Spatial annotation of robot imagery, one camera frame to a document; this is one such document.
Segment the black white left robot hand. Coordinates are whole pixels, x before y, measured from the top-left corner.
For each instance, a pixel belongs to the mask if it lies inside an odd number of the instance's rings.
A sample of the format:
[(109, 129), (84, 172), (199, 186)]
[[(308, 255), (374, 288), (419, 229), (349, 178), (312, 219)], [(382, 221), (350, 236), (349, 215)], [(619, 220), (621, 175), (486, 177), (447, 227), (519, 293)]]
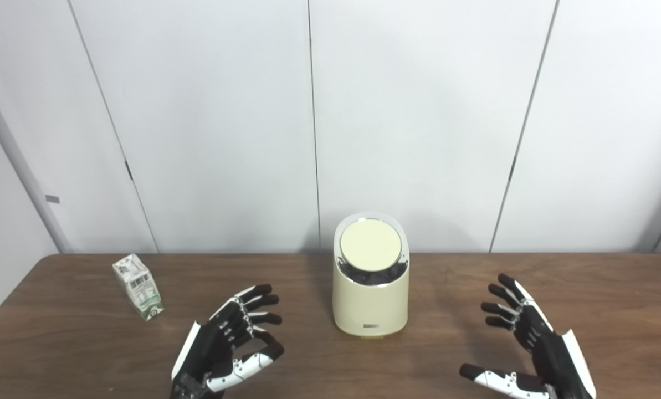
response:
[(259, 311), (277, 303), (272, 285), (253, 285), (227, 299), (206, 323), (195, 321), (173, 364), (170, 398), (222, 398), (277, 361), (284, 346), (261, 324), (283, 319)]

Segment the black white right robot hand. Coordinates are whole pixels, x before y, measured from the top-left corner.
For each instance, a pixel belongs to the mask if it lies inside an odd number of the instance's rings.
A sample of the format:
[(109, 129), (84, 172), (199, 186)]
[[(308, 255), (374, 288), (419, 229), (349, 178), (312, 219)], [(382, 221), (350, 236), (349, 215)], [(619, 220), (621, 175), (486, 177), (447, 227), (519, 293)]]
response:
[(485, 323), (503, 328), (531, 356), (535, 374), (464, 363), (461, 377), (510, 398), (596, 398), (597, 390), (572, 329), (557, 333), (535, 298), (515, 279), (498, 275), (488, 291), (505, 305), (484, 301)]

